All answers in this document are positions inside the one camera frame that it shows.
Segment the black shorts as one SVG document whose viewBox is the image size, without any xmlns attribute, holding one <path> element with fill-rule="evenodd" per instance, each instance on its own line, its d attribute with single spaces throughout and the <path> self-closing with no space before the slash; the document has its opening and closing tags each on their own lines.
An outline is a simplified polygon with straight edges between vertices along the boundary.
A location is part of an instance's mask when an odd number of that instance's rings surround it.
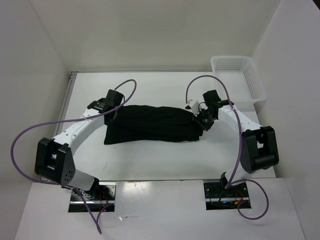
<svg viewBox="0 0 320 240">
<path fill-rule="evenodd" d="M 168 106 L 128 105 L 107 125 L 104 144 L 134 141 L 195 142 L 203 129 L 187 110 Z"/>
</svg>

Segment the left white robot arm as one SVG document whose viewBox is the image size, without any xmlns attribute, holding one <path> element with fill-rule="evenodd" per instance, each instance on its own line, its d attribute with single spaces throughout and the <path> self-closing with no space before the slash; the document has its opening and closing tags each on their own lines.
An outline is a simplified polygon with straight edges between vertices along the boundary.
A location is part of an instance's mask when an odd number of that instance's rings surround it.
<svg viewBox="0 0 320 240">
<path fill-rule="evenodd" d="M 42 138 L 37 145 L 34 171 L 60 186 L 76 188 L 89 200 L 100 195 L 99 179 L 76 169 L 73 155 L 97 129 L 115 119 L 124 95 L 110 89 L 106 97 L 87 106 L 79 121 L 51 139 Z"/>
</svg>

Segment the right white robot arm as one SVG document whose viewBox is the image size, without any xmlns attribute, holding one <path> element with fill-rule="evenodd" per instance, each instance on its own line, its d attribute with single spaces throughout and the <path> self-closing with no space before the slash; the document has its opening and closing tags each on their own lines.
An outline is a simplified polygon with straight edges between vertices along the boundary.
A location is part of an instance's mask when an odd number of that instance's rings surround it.
<svg viewBox="0 0 320 240">
<path fill-rule="evenodd" d="M 239 150 L 233 170 L 220 177 L 219 191 L 230 197 L 252 174 L 267 170 L 279 163 L 275 130 L 262 126 L 244 115 L 229 99 L 222 100 L 216 90 L 203 94 L 205 108 L 197 100 L 188 100 L 186 106 L 193 113 L 193 120 L 209 131 L 215 121 L 223 122 L 239 135 Z"/>
</svg>

